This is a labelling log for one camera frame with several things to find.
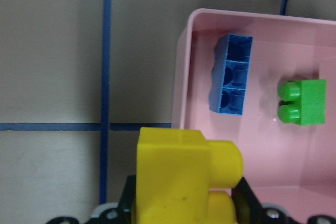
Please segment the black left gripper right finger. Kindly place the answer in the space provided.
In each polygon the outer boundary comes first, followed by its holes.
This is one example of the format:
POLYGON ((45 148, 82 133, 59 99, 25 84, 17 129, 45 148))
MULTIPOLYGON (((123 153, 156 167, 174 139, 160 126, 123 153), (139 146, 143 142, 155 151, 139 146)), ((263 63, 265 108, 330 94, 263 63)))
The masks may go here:
POLYGON ((262 206, 245 177, 232 189, 237 223, 259 223, 262 206))

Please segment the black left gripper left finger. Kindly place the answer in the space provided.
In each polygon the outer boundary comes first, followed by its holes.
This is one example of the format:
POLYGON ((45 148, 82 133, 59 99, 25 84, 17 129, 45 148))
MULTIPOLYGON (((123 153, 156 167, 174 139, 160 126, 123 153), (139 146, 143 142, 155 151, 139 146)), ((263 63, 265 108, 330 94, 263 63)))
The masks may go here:
POLYGON ((136 197, 136 176, 130 175, 125 181, 125 185, 118 203, 118 210, 122 218, 127 223, 134 223, 135 220, 135 197, 136 197))

